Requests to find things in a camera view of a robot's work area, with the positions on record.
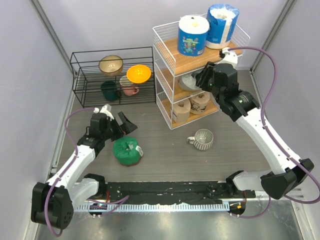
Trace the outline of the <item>grey paper roll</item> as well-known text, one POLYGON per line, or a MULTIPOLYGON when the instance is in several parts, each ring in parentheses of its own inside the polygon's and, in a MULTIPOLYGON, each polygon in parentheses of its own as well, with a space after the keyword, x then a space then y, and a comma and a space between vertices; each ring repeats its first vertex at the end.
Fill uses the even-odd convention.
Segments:
POLYGON ((186 73, 178 77, 178 85, 181 89, 196 92, 200 91, 201 88, 196 86, 196 79, 193 77, 192 73, 186 73))

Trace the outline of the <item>green paper roll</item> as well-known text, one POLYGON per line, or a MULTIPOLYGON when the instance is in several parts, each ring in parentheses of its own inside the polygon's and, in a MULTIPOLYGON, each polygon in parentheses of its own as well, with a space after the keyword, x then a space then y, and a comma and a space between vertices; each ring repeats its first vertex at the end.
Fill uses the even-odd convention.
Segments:
POLYGON ((133 166, 140 162, 144 156, 142 148, 135 137, 123 136, 115 141, 113 155, 121 165, 133 166))

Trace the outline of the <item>brown paper roll with print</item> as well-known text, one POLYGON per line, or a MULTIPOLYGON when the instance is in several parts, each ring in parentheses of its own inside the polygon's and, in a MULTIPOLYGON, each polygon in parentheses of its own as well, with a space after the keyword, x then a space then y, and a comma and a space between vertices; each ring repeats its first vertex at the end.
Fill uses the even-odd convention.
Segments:
POLYGON ((203 114, 207 108, 210 99, 210 93, 207 91, 191 97, 189 99, 190 112, 195 115, 203 114))

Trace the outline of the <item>blue paper roll with pictures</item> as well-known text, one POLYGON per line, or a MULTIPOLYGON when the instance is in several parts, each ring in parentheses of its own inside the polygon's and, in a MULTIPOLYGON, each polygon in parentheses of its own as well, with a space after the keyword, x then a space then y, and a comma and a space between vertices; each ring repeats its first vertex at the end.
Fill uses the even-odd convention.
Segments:
POLYGON ((177 50, 187 57, 198 57, 204 53, 208 20, 200 15, 185 15, 178 22, 177 50))

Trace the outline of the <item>blue white paper roll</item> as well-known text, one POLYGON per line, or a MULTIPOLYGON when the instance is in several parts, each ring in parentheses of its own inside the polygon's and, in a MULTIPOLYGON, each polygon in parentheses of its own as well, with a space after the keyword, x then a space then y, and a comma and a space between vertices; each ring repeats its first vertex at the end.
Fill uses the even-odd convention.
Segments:
POLYGON ((239 14, 239 9, 229 4, 218 3, 208 8, 207 48, 220 50, 230 44, 239 14))

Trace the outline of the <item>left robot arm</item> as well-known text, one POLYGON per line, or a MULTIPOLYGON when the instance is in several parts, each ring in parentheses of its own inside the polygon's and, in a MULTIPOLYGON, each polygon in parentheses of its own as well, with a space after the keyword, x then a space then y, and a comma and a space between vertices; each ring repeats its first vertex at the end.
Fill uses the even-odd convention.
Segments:
POLYGON ((85 134, 74 144, 74 152, 61 169, 45 183, 37 182, 32 189, 31 215, 34 223, 46 225, 49 230, 64 230, 70 224, 74 210, 93 196, 100 200, 107 192, 105 178, 89 174, 76 183, 85 168, 93 162, 108 140, 115 141, 138 127, 119 112, 117 122, 106 106, 96 108, 85 134))

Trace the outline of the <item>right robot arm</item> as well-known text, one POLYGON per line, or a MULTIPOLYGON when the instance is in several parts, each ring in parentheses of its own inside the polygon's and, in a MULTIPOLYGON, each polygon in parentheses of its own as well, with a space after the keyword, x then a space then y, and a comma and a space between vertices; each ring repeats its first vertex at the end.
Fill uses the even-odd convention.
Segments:
POLYGON ((196 86, 212 93, 223 113, 240 126, 266 158, 270 171, 237 171, 226 184, 226 193, 233 198, 244 190, 265 191, 271 198, 280 199, 301 184, 311 171, 313 162, 301 159, 290 150, 268 121, 261 117, 259 102, 248 91, 241 90, 238 72, 229 63, 208 62, 199 73, 193 73, 196 86))

